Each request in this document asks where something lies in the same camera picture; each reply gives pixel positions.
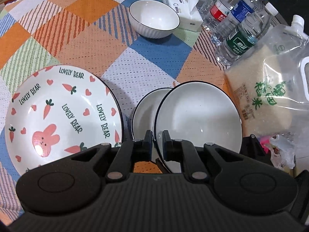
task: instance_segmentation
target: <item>tissue paper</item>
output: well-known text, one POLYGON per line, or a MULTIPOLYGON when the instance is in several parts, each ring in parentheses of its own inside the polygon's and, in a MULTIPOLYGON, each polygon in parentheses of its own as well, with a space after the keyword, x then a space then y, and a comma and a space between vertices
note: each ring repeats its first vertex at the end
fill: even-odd
POLYGON ((203 19, 196 8, 199 0, 163 0, 163 2, 175 10, 180 18, 179 28, 188 31, 198 31, 203 19))

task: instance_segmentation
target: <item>red bottle label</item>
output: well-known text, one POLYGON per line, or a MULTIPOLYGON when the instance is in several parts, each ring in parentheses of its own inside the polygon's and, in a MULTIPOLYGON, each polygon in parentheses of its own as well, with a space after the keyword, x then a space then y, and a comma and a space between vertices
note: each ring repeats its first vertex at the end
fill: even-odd
POLYGON ((214 18, 216 18, 219 22, 221 22, 224 18, 226 18, 229 14, 230 10, 224 6, 220 0, 216 2, 216 4, 211 8, 210 13, 214 18))

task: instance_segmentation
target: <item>metal screw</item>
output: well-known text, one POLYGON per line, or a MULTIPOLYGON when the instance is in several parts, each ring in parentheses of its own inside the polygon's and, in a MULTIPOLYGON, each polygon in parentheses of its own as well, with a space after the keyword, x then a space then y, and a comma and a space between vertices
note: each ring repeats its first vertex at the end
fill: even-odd
POLYGON ((205 172, 194 172, 192 173, 192 177, 196 180, 203 180, 207 178, 207 174, 205 172))
POLYGON ((122 177, 122 173, 120 172, 110 172, 108 173, 107 177, 111 180, 118 180, 122 177))

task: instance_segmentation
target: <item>patchwork tablecloth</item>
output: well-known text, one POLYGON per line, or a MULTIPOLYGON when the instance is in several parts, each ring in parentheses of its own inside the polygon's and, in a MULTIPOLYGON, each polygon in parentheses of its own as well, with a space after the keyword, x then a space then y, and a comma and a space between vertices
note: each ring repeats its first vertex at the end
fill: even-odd
POLYGON ((134 108, 148 92, 202 80, 227 92, 208 33, 177 29, 139 36, 128 20, 136 0, 17 0, 0 13, 0 219, 16 219, 20 175, 7 152, 4 124, 12 94, 35 71, 71 64, 99 76, 115 94, 130 138, 134 108))

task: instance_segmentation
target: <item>bag handle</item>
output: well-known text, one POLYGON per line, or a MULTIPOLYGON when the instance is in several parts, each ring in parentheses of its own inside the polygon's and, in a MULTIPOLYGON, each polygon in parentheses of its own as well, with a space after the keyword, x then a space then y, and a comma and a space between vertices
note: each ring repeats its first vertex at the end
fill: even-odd
POLYGON ((302 83, 304 86, 305 97, 309 101, 309 91, 308 91, 308 83, 305 74, 305 66, 309 63, 309 56, 305 57, 300 62, 300 74, 302 75, 302 83))

